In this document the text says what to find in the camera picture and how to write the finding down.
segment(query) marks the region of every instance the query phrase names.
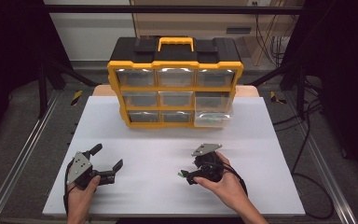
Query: hand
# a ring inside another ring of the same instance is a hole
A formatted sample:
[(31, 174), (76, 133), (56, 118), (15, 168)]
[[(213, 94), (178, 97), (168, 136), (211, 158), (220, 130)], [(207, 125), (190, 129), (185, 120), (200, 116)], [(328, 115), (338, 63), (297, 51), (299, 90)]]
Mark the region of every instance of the hand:
[[(216, 154), (223, 163), (229, 165), (226, 157), (217, 151)], [(240, 180), (230, 171), (225, 170), (222, 179), (217, 183), (198, 176), (194, 177), (194, 181), (212, 191), (227, 207), (238, 213), (245, 223), (267, 223), (250, 202)]]
[(87, 216), (89, 215), (92, 196), (100, 184), (100, 180), (100, 176), (94, 176), (84, 190), (75, 187), (75, 183), (68, 186), (67, 190), (72, 189), (69, 192), (68, 198), (68, 223), (84, 224), (86, 222)]

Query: aluminum rail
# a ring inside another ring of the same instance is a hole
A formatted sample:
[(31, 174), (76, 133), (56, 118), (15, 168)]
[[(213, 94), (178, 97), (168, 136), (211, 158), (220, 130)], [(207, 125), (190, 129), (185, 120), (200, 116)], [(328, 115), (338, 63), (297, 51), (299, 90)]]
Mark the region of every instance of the aluminum rail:
[(323, 12), (322, 7), (220, 7), (220, 6), (121, 6), (121, 5), (27, 5), (27, 9), (49, 13), (179, 13), (303, 15)]
[(19, 157), (14, 162), (10, 172), (7, 175), (7, 178), (5, 179), (5, 182), (2, 184), (2, 187), (0, 188), (0, 214), (4, 209), (8, 197), (16, 186), (16, 183), (19, 180), (21, 173), (25, 165), (27, 164), (27, 161), (32, 154), (41, 133), (45, 129), (48, 119), (50, 118), (60, 95), (61, 91), (54, 91), (52, 93), (50, 101), (48, 103), (48, 110), (45, 113), (45, 116), (37, 121), (36, 125), (34, 126), (34, 129), (32, 130), (25, 145), (21, 150)]
[[(296, 114), (296, 103), (294, 94), (284, 91), (286, 99), (292, 108), (293, 112)], [(305, 137), (307, 134), (308, 125), (306, 122), (301, 122), (299, 124), (302, 135)], [(315, 139), (310, 134), (308, 137), (308, 146), (310, 149), (310, 155), (312, 156), (313, 162), (318, 170), (319, 175), (321, 176), (324, 186), (327, 191), (330, 193), (330, 196), (333, 199), (336, 212), (341, 219), (341, 222), (344, 224), (356, 224), (356, 218), (353, 215), (353, 212), (348, 205), (347, 200), (345, 199), (344, 194), (341, 191), (341, 188), (338, 185), (338, 182), (334, 178), (333, 173), (331, 172), (327, 162), (324, 159), (324, 156), (321, 153), (321, 150), (318, 148)]]

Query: white tabletop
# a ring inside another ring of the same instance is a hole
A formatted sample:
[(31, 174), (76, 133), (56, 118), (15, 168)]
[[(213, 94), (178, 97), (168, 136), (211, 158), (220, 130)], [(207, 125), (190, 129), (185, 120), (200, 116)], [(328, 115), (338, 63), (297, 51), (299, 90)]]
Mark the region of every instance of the white tabletop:
[(43, 214), (65, 216), (64, 173), (77, 151), (101, 143), (90, 158), (93, 169), (107, 171), (120, 159), (116, 183), (98, 187), (89, 212), (103, 217), (234, 217), (209, 190), (188, 185), (177, 175), (195, 171), (191, 153), (202, 143), (219, 151), (244, 179), (249, 198), (265, 216), (304, 215), (263, 98), (234, 99), (234, 117), (223, 129), (129, 128), (116, 96), (91, 96), (71, 146), (48, 196)]

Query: wrist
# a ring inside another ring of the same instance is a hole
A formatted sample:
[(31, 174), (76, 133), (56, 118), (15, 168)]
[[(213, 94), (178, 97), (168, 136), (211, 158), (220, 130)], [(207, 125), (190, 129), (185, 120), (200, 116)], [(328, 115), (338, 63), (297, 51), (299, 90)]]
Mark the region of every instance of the wrist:
[(85, 222), (85, 218), (81, 218), (78, 216), (68, 216), (67, 224), (84, 224)]
[(267, 221), (261, 216), (255, 206), (247, 199), (242, 205), (233, 209), (241, 217), (245, 223), (267, 223)]

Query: yellow storage organizer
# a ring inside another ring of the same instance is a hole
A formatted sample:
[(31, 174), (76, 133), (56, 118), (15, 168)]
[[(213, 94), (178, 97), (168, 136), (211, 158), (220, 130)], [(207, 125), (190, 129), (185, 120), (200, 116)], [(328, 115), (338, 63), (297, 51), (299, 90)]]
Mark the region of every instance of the yellow storage organizer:
[(121, 37), (109, 82), (129, 127), (225, 127), (243, 64), (231, 38)]

